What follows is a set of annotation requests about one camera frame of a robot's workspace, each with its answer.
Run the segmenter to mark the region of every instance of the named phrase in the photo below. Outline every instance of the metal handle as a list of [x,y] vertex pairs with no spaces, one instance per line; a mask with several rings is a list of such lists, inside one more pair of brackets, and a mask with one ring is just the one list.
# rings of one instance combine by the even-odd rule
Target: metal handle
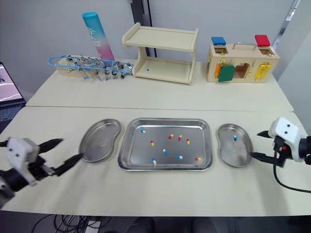
[[251,46],[254,46],[253,51],[254,51],[254,50],[255,50],[255,48],[257,47],[257,45],[252,44],[252,43],[236,42],[236,43],[234,43],[234,45],[233,45],[232,49],[234,49],[234,47],[235,47],[236,45],[251,45]]

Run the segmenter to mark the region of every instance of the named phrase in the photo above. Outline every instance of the blue button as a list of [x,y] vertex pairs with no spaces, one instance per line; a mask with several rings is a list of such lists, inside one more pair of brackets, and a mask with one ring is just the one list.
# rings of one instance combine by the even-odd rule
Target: blue button
[[212,42],[214,45],[226,45],[225,39],[222,36],[213,36]]

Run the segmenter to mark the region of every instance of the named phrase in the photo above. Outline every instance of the green latch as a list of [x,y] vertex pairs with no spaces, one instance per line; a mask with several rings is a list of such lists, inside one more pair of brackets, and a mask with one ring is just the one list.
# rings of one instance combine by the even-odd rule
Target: green latch
[[223,66],[220,70],[218,82],[231,81],[235,72],[233,65]]

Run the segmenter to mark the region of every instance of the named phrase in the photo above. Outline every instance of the laptop screen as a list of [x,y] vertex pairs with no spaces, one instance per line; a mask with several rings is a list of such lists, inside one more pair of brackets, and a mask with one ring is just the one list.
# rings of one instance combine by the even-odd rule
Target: laptop screen
[[23,100],[2,63],[0,63],[0,104]]

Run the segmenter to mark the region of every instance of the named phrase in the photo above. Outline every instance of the pink and blue tube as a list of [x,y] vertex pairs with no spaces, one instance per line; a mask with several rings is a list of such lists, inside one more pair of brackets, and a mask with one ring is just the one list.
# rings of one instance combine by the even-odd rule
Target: pink and blue tube
[[115,58],[112,54],[98,14],[96,12],[86,12],[82,14],[82,17],[101,59],[114,61]]

